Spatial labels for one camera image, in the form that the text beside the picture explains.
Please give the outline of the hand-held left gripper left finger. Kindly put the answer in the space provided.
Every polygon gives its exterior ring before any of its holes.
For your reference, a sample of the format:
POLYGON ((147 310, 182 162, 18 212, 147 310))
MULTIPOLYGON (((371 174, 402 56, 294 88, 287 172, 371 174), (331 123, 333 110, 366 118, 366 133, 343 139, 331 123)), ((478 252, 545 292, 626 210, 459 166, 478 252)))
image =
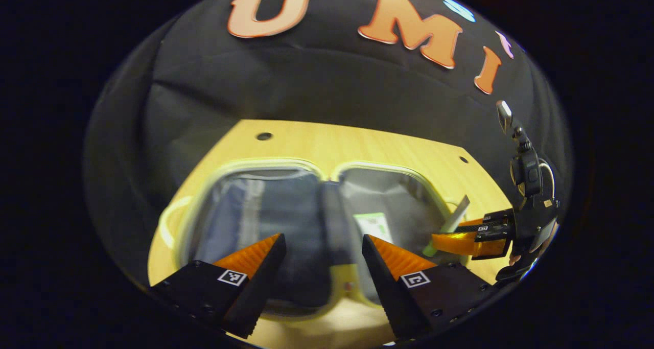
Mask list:
POLYGON ((286 255, 285 235, 277 233, 214 263, 193 260, 149 292, 179 316, 247 339, 286 255))

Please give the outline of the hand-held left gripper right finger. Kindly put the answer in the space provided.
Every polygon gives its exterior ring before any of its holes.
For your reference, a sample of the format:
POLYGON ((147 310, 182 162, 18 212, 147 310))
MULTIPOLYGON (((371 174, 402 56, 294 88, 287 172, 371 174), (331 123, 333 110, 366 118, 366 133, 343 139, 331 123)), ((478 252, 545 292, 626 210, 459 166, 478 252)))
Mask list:
POLYGON ((395 337, 443 333, 476 314, 494 287, 460 263, 435 264, 366 234, 362 255, 395 337))

